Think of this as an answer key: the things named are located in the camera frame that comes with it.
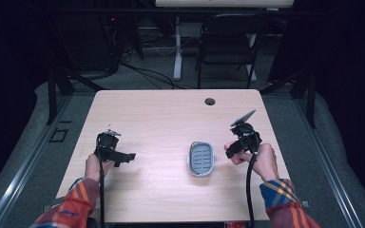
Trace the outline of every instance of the dark background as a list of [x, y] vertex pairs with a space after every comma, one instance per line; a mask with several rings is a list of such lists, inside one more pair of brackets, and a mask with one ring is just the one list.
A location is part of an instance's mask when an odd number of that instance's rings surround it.
[[[23, 3], [0, 0], [0, 171], [28, 123], [36, 102], [34, 89], [47, 81], [52, 65], [75, 66], [52, 28], [24, 13]], [[289, 21], [270, 79], [285, 78], [308, 63], [316, 63], [317, 91], [336, 120], [348, 163], [365, 186], [365, 1], [323, 4], [300, 0], [294, 10], [332, 11], [335, 16], [329, 23]], [[96, 26], [86, 29], [95, 30]], [[106, 49], [106, 44], [103, 38], [93, 46], [100, 47], [100, 54], [108, 59], [87, 59], [83, 53], [72, 57], [103, 68], [114, 67], [110, 55], [114, 49]]]

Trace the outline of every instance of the person's hand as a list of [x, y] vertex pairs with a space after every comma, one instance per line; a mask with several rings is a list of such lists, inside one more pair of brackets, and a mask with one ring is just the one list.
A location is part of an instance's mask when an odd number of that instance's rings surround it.
[[[227, 143], [224, 146], [224, 149], [229, 148], [232, 143], [233, 142]], [[235, 157], [232, 159], [249, 162], [253, 155], [251, 153], [245, 153], [242, 150], [235, 154]], [[259, 152], [253, 170], [260, 175], [263, 181], [279, 179], [277, 156], [275, 155], [275, 150], [272, 148], [271, 144], [264, 143], [259, 146]]]
[[[114, 161], [104, 161], [102, 164], [103, 171], [106, 175], [109, 168], [114, 165]], [[90, 178], [96, 182], [100, 182], [100, 161], [95, 154], [89, 155], [86, 160], [85, 178]]]

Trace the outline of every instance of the controller cable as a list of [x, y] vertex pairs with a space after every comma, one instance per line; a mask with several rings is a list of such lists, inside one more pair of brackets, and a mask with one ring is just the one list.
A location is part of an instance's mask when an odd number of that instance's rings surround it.
[[248, 164], [248, 169], [247, 169], [247, 181], [245, 184], [245, 190], [246, 190], [246, 194], [247, 194], [247, 205], [248, 205], [248, 212], [250, 213], [250, 220], [251, 220], [251, 225], [249, 227], [254, 228], [254, 210], [253, 210], [253, 204], [251, 201], [251, 173], [253, 171], [253, 167], [254, 167], [254, 163], [257, 160], [257, 155], [258, 152], [254, 152], [253, 156], [251, 157], [251, 160]]
[[102, 226], [102, 228], [105, 228], [106, 227], [105, 226], [105, 171], [103, 169], [100, 146], [99, 146], [99, 142], [103, 139], [103, 137], [104, 136], [102, 136], [100, 140], [99, 138], [97, 138], [96, 149], [100, 164], [100, 225]]

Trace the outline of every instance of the wooden table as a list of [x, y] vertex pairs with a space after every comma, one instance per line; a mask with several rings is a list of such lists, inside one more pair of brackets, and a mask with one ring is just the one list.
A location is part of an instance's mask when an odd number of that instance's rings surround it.
[[[204, 101], [212, 98], [214, 105]], [[100, 91], [87, 115], [57, 197], [85, 173], [96, 137], [110, 128], [122, 134], [117, 151], [135, 161], [111, 168], [106, 176], [107, 222], [197, 222], [249, 220], [245, 196], [247, 163], [233, 165], [223, 145], [235, 141], [230, 124], [256, 109], [248, 123], [275, 148], [279, 173], [289, 178], [274, 130], [256, 90]], [[187, 156], [192, 142], [211, 143], [215, 167], [194, 177]], [[252, 177], [255, 219], [268, 219], [256, 174]], [[93, 217], [100, 219], [100, 205]]]

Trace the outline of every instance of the handheld controller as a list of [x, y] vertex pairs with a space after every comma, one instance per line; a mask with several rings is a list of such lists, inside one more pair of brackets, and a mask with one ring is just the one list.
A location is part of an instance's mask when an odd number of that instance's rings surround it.
[[96, 140], [96, 150], [94, 154], [99, 157], [101, 162], [114, 161], [114, 167], [119, 167], [123, 162], [130, 162], [135, 160], [136, 154], [125, 154], [115, 150], [118, 143], [118, 138], [121, 134], [108, 129], [100, 133]]
[[235, 165], [244, 162], [236, 156], [241, 150], [249, 150], [252, 154], [258, 153], [259, 144], [262, 142], [262, 139], [259, 137], [259, 133], [254, 130], [254, 127], [247, 123], [247, 120], [255, 112], [255, 109], [248, 112], [230, 125], [232, 127], [230, 130], [234, 135], [237, 135], [239, 139], [226, 148], [226, 156]]

